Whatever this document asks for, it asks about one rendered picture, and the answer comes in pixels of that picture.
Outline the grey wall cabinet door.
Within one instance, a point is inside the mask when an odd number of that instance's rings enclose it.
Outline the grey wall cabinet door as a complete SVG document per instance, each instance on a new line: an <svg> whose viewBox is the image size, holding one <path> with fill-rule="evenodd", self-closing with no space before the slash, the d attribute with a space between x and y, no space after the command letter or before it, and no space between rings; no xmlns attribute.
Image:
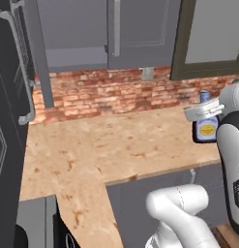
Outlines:
<svg viewBox="0 0 239 248"><path fill-rule="evenodd" d="M120 56L114 51L114 0L107 0L110 70L171 65L181 0L121 0Z"/></svg>

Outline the dark framed window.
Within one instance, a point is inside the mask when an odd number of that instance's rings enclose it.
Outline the dark framed window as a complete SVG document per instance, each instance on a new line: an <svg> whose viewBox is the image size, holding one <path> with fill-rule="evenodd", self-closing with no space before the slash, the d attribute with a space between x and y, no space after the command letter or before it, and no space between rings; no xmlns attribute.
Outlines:
<svg viewBox="0 0 239 248"><path fill-rule="evenodd" d="M239 0L182 0L171 80L239 74Z"/></svg>

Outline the grey base cabinet door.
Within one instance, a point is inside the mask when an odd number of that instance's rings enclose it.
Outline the grey base cabinet door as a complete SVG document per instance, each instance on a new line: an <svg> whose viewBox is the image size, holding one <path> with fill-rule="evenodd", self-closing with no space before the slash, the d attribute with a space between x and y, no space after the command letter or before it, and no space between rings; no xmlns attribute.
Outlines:
<svg viewBox="0 0 239 248"><path fill-rule="evenodd" d="M124 248L144 248L158 226L147 213L147 194L159 188L188 184L191 177L188 170L182 170L106 187ZM212 228L221 247L228 248L216 229L227 222L222 166L214 164L195 169L194 183L203 186L209 195L208 207L198 216Z"/></svg>

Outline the grey and black stove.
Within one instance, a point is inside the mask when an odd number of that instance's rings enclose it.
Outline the grey and black stove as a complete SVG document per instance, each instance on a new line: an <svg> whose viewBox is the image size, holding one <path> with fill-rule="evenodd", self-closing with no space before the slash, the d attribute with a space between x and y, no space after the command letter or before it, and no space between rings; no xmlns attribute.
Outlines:
<svg viewBox="0 0 239 248"><path fill-rule="evenodd" d="M14 248L80 248L61 218L55 195L19 203Z"/></svg>

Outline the grey tall side panel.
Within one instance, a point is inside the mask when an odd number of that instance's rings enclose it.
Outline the grey tall side panel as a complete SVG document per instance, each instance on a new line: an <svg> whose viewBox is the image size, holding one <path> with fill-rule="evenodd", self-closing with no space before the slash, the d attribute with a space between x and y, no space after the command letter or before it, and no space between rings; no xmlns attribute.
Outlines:
<svg viewBox="0 0 239 248"><path fill-rule="evenodd" d="M39 77L45 108L51 109L54 107L54 102L37 0L24 0L24 14L33 55L34 68Z"/></svg>

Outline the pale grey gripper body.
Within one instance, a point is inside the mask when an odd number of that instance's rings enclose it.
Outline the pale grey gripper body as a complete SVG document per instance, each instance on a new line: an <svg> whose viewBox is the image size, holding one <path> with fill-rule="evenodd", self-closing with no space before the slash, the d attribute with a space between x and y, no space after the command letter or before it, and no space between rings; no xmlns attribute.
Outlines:
<svg viewBox="0 0 239 248"><path fill-rule="evenodd" d="M215 98L193 107L184 108L184 113L189 122L195 122L219 115L223 109L224 105L218 98Z"/></svg>

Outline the blue condiment bottle yellow label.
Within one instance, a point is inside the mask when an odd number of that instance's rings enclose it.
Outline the blue condiment bottle yellow label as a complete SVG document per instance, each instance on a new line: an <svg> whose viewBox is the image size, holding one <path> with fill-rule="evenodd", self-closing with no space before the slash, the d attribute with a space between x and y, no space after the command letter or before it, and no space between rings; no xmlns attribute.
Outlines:
<svg viewBox="0 0 239 248"><path fill-rule="evenodd" d="M207 118L207 113L201 114L202 119L193 122L193 142L213 143L220 124L218 116Z"/></svg>

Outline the black tall appliance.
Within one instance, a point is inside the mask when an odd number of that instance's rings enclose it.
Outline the black tall appliance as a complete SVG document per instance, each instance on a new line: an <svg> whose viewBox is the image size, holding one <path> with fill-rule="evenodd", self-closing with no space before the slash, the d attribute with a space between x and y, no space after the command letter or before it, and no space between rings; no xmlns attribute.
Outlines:
<svg viewBox="0 0 239 248"><path fill-rule="evenodd" d="M0 248L14 248L15 223L28 127L18 123L29 112L9 21L0 17Z"/></svg>

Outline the grey wall outlet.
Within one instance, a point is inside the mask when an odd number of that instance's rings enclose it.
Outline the grey wall outlet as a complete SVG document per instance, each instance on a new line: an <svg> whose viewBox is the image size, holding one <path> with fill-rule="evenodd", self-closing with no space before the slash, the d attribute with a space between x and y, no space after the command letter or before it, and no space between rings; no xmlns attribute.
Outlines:
<svg viewBox="0 0 239 248"><path fill-rule="evenodd" d="M152 80L154 78L154 68L146 67L142 69L141 79L142 80Z"/></svg>

